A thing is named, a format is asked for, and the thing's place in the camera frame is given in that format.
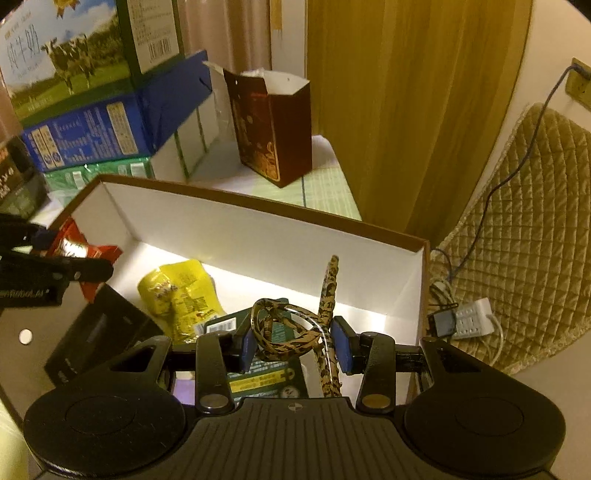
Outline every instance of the power strip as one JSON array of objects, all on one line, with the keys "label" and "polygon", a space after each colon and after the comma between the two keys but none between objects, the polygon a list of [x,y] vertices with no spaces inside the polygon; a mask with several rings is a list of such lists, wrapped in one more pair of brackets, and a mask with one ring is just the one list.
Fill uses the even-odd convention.
[{"label": "power strip", "polygon": [[464,303],[456,308],[456,333],[453,339],[481,337],[490,335],[495,326],[487,315],[492,314],[488,299],[480,299],[473,303]]}]

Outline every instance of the wall outlet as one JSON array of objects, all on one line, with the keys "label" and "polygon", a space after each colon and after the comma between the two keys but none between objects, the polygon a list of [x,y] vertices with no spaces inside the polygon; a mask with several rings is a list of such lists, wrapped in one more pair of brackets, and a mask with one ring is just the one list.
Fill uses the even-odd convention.
[{"label": "wall outlet", "polygon": [[[591,67],[578,59],[573,59],[573,63],[591,70]],[[591,80],[586,80],[580,74],[571,70],[566,80],[566,93],[591,110]]]},{"label": "wall outlet", "polygon": [[491,303],[488,299],[463,303],[456,308],[456,333],[452,338],[459,340],[490,335],[495,331],[495,326],[487,317],[491,314]]}]

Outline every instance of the white circle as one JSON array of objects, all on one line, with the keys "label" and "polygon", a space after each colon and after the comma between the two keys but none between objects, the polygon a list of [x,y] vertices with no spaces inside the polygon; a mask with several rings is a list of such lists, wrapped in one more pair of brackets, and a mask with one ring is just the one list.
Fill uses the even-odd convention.
[{"label": "white circle", "polygon": [[33,332],[28,328],[21,330],[21,333],[18,334],[18,341],[23,345],[28,345],[33,341]]}]

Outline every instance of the leopard print rope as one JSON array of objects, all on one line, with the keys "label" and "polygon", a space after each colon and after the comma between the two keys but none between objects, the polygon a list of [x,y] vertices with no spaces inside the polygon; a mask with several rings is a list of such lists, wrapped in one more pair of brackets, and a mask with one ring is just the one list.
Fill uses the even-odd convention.
[{"label": "leopard print rope", "polygon": [[[335,346],[330,335],[338,271],[339,258],[334,255],[330,259],[324,276],[318,315],[302,307],[271,299],[257,300],[251,310],[251,328],[261,347],[257,352],[257,357],[268,362],[278,362],[314,350],[320,372],[322,392],[325,397],[340,397],[339,369]],[[306,320],[312,325],[312,329],[308,330],[293,321],[291,315],[286,316],[285,313]],[[297,332],[299,336],[288,342],[272,342],[273,322],[283,323]]]}]

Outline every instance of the quilted fabric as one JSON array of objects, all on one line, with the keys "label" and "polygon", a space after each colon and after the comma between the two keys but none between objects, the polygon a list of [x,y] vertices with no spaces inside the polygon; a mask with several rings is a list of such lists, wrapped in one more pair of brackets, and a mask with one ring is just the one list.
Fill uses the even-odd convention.
[{"label": "quilted fabric", "polygon": [[[486,195],[516,169],[541,110],[523,116],[488,185],[439,247],[455,266],[467,251]],[[552,356],[591,327],[591,134],[546,110],[530,159],[489,205],[481,238],[453,282],[459,302],[488,297],[505,332],[496,367],[509,374]],[[431,253],[431,276],[447,273],[442,254]],[[454,342],[484,361],[498,335]]]}]

